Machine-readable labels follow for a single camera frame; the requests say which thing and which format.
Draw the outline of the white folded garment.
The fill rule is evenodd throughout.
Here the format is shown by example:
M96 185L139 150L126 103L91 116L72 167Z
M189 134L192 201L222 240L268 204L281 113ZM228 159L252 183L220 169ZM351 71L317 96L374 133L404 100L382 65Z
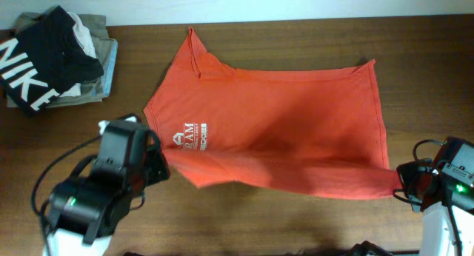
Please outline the white folded garment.
M85 27L82 23L82 20L79 16L72 12L67 12L67 14L74 20L75 24L73 25L74 36L79 43L80 48L84 53L92 58L97 58L96 49L93 45L92 36L90 30ZM81 84L74 84L69 90L63 92L61 97L76 97L81 95Z

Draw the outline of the olive folded garment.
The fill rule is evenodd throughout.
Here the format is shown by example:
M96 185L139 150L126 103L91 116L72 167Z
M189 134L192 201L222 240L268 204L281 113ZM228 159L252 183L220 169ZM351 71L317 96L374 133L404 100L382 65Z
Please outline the olive folded garment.
M14 34L15 37L21 31L26 30L28 27L34 25L35 23L42 20L47 14L41 13L22 13L17 19L16 23L14 24ZM79 18L82 20L82 23L85 27L90 30L90 34L96 38L110 38L107 28L106 28L106 18L105 16L100 15L78 15ZM79 105L85 104L90 102L100 102L104 98L100 98L97 96L93 96L93 90L95 89L96 82L99 80L97 78L95 81L83 82L81 83L81 95L76 97L61 97L59 96L56 100L51 101L49 105L44 108L51 108L51 107L63 107L63 106L72 106L72 105ZM6 92L4 91L5 98L7 100L7 106L11 108L19 108L14 102L11 97L7 96Z

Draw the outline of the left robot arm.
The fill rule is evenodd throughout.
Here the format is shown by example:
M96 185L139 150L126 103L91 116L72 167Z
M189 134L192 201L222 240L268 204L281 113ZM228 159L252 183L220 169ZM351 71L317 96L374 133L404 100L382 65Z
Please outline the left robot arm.
M169 179L157 134L130 114L99 122L98 153L78 162L41 208L43 255L103 255L119 222Z

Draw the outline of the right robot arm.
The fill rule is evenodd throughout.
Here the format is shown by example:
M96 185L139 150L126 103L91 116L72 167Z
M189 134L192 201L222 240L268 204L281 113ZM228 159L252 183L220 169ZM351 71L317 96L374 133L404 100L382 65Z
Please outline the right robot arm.
M418 250L388 251L369 241L347 252L356 256L470 256L473 254L473 143L456 137L426 139L414 160L397 167L401 188L395 199L422 214Z

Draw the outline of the red t-shirt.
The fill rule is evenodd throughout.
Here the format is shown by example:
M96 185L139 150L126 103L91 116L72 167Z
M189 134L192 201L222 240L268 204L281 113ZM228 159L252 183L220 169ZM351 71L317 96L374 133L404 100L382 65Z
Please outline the red t-shirt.
M239 182L322 198L388 198L375 63L332 70L231 67L193 30L144 108L165 158L197 187Z

